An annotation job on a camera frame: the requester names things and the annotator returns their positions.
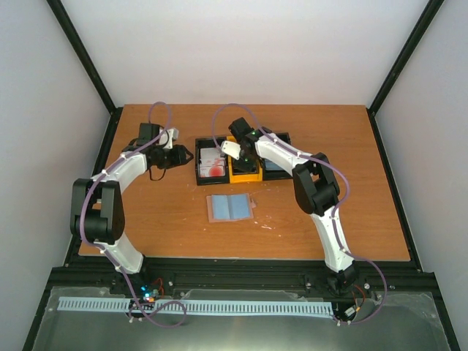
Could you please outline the yellow card bin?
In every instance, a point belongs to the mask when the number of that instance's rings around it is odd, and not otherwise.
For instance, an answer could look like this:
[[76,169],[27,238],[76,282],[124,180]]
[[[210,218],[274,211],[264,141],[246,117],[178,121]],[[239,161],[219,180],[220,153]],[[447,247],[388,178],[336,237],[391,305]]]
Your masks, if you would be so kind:
[[255,162],[255,171],[246,173],[235,166],[235,159],[227,156],[227,165],[231,184],[261,182],[263,180],[263,168],[260,161]]

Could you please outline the black card bin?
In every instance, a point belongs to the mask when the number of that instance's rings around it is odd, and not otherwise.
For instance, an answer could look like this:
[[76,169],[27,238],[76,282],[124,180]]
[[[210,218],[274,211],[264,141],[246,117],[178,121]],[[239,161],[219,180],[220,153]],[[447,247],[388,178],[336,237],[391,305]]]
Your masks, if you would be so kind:
[[230,182],[227,157],[211,138],[195,140],[195,178],[198,186]]
[[254,145],[260,158],[273,162],[289,176],[293,175],[293,168],[299,161],[298,149],[287,144],[274,133],[261,136]]

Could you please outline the pink leather card holder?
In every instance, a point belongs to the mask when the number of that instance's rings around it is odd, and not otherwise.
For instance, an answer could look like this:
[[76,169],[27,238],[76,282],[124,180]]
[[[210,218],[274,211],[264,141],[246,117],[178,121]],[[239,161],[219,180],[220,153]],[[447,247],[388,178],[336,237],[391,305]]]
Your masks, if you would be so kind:
[[236,195],[209,195],[206,198],[208,221],[237,222],[253,219],[254,202],[247,193]]

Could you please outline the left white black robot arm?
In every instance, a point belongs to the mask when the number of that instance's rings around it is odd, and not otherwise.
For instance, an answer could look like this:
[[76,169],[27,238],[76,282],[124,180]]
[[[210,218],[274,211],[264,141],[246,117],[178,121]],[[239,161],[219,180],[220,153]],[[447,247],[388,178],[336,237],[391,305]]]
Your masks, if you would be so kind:
[[153,167],[166,171],[186,165],[193,154],[176,145],[175,127],[142,123],[139,135],[122,150],[117,160],[91,178],[79,178],[72,186],[70,230],[81,241],[99,250],[120,273],[128,274],[126,284],[136,294],[151,289],[152,276],[142,269],[144,255],[124,232],[122,194],[138,177]]

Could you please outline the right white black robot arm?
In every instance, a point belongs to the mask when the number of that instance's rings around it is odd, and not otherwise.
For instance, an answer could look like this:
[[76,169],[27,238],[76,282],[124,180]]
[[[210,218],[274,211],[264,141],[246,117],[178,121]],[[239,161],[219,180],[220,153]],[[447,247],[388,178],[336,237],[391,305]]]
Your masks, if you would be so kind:
[[244,118],[234,120],[229,130],[235,140],[224,141],[222,152],[243,167],[266,159],[292,177],[296,203],[310,215],[320,237],[325,265],[331,271],[329,289],[336,295],[344,293],[357,274],[339,218],[339,184],[327,156],[303,152],[268,129],[252,128]]

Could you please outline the blue card stack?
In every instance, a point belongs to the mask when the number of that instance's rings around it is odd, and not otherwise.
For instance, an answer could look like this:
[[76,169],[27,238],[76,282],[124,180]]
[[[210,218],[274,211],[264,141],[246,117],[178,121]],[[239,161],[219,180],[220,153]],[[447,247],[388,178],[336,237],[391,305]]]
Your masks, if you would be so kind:
[[264,168],[266,172],[281,172],[283,169],[277,165],[275,162],[272,162],[269,159],[264,159],[263,161]]

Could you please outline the white red card stack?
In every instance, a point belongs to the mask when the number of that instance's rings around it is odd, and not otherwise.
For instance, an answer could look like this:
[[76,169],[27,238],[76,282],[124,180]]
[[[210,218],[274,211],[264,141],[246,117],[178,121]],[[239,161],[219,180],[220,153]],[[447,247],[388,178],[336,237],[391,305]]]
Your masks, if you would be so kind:
[[226,159],[218,148],[201,148],[199,174],[201,178],[217,178],[226,175]]

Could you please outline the left black frame post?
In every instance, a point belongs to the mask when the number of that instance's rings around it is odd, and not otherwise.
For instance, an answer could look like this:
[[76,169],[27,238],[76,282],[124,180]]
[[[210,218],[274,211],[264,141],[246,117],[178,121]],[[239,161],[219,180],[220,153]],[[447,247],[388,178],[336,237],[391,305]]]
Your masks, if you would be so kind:
[[121,108],[116,107],[116,104],[111,98],[104,81],[98,73],[98,70],[92,61],[86,46],[80,38],[80,35],[75,28],[75,25],[72,22],[72,19],[69,16],[65,6],[63,5],[62,1],[59,0],[47,0],[46,2],[58,24],[60,25],[61,30],[64,32],[64,35],[67,38],[69,44],[74,50],[75,55],[88,75],[88,78],[95,88],[100,100],[102,101],[102,104],[105,106],[106,111],[110,116],[115,118],[121,112]]

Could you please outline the black frame post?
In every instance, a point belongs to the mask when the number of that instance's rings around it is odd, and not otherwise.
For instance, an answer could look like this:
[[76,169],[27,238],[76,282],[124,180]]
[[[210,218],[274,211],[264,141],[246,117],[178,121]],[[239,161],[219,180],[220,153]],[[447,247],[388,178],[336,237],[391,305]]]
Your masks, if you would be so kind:
[[400,74],[403,72],[404,68],[412,57],[412,54],[415,52],[415,49],[418,47],[424,34],[429,29],[429,26],[431,25],[433,19],[436,17],[444,2],[444,0],[427,1],[427,4],[425,5],[422,13],[413,26],[388,74],[383,80],[376,96],[372,100],[370,106],[367,108],[367,112],[369,113],[370,118],[376,117],[378,111],[396,84]]
[[116,104],[111,98],[104,81],[98,73],[98,70],[92,61],[86,46],[80,38],[80,35],[75,28],[75,25],[72,22],[72,19],[69,16],[65,6],[63,5],[62,1],[59,0],[47,0],[46,2],[58,24],[60,25],[61,30],[64,32],[64,35],[67,38],[69,44],[74,50],[75,55],[88,75],[88,78],[95,88],[100,100],[102,101],[102,104],[105,106],[106,111],[110,116],[115,118],[121,112],[121,108],[116,107]]

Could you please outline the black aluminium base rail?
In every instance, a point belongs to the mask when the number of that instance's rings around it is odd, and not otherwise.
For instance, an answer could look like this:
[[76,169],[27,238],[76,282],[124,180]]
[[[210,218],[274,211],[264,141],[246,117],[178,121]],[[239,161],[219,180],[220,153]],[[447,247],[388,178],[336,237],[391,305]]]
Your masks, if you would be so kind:
[[166,295],[191,289],[209,290],[284,290],[307,298],[338,300],[351,292],[363,291],[366,297],[389,293],[431,293],[441,299],[432,273],[423,272],[412,262],[378,262],[376,266],[358,262],[357,279],[349,286],[333,290],[331,273],[318,260],[238,260],[149,258],[150,282],[161,279]]

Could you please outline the right black frame post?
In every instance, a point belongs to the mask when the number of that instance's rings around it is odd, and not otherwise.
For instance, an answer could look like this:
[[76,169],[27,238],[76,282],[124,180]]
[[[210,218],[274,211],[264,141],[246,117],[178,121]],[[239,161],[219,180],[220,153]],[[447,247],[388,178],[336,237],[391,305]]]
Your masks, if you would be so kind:
[[427,4],[425,5],[422,13],[413,26],[388,74],[383,80],[376,96],[372,100],[370,106],[367,108],[367,112],[369,113],[370,118],[376,117],[378,111],[396,84],[400,74],[403,72],[404,68],[412,57],[412,54],[415,52],[415,49],[418,47],[424,34],[429,29],[429,26],[431,25],[433,19],[436,17],[444,2],[444,0],[427,1]]

